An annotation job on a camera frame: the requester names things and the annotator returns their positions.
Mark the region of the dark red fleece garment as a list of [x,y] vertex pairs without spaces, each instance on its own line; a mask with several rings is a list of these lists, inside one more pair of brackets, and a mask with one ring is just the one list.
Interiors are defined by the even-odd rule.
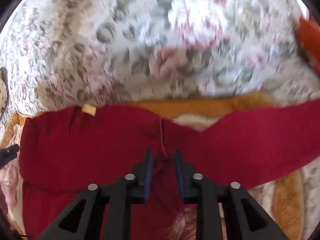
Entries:
[[38,237],[89,184],[106,185],[153,151],[151,197],[132,209],[132,239],[166,239],[182,209],[174,152],[219,184],[250,189],[278,179],[319,156],[319,101],[285,108],[236,111],[203,132],[145,109],[80,107],[26,120],[20,142],[23,222]]

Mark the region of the orange plush flower blanket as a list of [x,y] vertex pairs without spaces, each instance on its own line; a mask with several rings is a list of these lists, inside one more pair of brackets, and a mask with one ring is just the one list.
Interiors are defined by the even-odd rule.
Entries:
[[[236,111],[284,108],[277,103],[268,100],[260,93],[250,93],[243,96],[236,96],[231,99],[193,99],[163,102],[149,101],[125,104],[124,106],[145,109],[163,119],[170,120],[180,126],[189,127],[198,132],[205,131],[210,126],[217,123],[221,118]],[[80,108],[84,113],[89,115],[95,115],[97,110],[100,109],[93,106],[87,110],[82,107]],[[18,133],[18,142],[21,142],[26,120],[35,117],[37,116],[19,118],[20,131]],[[22,204],[22,207],[20,207],[18,211],[23,220],[23,178],[20,174],[19,159],[20,153],[17,159],[11,161],[1,170],[1,182],[9,182],[9,185],[1,185],[1,210],[4,213],[8,213],[8,210],[11,207]],[[266,212],[275,220],[289,239],[300,239],[302,236],[302,225],[304,222],[304,212],[302,209],[302,169],[314,164],[318,160],[319,156],[305,166],[278,179],[260,184],[250,189],[244,187],[249,191],[253,198],[263,206]],[[194,239],[196,236],[196,219],[196,206],[194,204],[184,205],[182,203],[182,209],[168,229],[166,239]],[[24,222],[20,230],[26,233]]]

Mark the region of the cream patterned cloth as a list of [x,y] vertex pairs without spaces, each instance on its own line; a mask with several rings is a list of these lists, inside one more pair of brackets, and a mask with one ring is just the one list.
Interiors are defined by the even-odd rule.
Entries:
[[1,103],[1,121],[4,119],[4,112],[8,105],[9,90],[8,90],[8,73],[4,67],[0,68],[0,103]]

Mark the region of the floral bed sheet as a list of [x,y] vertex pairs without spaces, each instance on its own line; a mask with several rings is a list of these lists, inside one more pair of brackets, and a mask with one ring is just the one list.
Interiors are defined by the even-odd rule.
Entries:
[[272,93],[319,98],[297,0],[22,0],[1,32],[15,111]]

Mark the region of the orange red pillow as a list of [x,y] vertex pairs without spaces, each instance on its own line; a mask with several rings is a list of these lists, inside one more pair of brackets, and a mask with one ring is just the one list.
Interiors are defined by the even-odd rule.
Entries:
[[313,20],[306,20],[304,17],[300,16],[297,40],[300,48],[302,48],[304,54],[308,58],[311,68],[319,75],[319,25]]

